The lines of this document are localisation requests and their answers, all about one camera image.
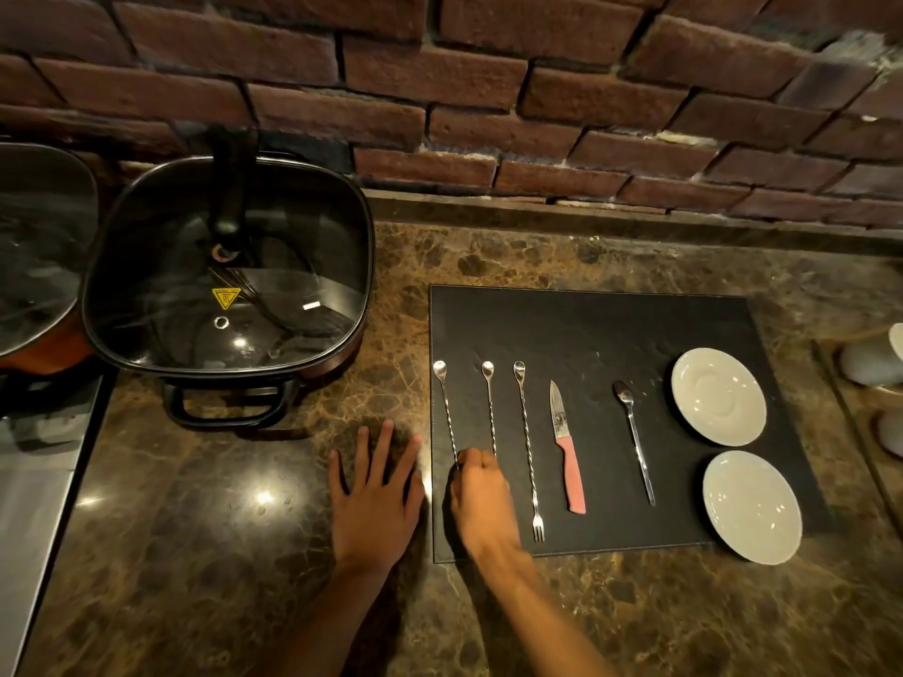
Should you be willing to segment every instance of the glass lid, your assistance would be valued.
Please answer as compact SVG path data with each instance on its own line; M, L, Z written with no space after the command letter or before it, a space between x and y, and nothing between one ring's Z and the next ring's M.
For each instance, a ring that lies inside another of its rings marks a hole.
M114 361L170 375L276 372L355 332L373 261L363 196L319 167L243 165L175 161L119 202L83 303Z
M0 144L0 355L72 310L96 229L84 163L53 147Z

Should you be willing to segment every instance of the brick wall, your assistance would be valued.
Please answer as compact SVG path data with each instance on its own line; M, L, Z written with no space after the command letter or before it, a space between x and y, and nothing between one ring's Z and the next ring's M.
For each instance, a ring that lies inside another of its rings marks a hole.
M903 0L0 0L0 125L155 161L256 124L370 186L903 227L900 40Z

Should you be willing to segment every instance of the yellow warning sticker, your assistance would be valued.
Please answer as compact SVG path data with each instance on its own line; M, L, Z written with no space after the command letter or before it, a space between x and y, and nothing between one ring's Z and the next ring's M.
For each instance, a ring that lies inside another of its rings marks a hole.
M213 296L217 298L220 306L225 311L232 306L235 297L241 294L241 287L215 287L213 288Z

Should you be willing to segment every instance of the white cup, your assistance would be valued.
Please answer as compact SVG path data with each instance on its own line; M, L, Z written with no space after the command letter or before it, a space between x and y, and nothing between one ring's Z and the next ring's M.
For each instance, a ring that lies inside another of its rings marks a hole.
M850 342L840 357L841 373L865 386L903 383L903 323Z
M878 442L903 458L903 410L886 410L878 417Z

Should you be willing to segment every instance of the white plate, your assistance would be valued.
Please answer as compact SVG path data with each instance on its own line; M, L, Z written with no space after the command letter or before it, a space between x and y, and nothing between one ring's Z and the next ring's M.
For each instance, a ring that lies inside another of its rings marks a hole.
M743 363L717 349L691 349L671 373L677 408L696 432L726 447L742 447L765 428L765 396Z
M743 558L778 565L793 557L803 517L774 466L748 451L725 451L703 477L705 510L718 535Z

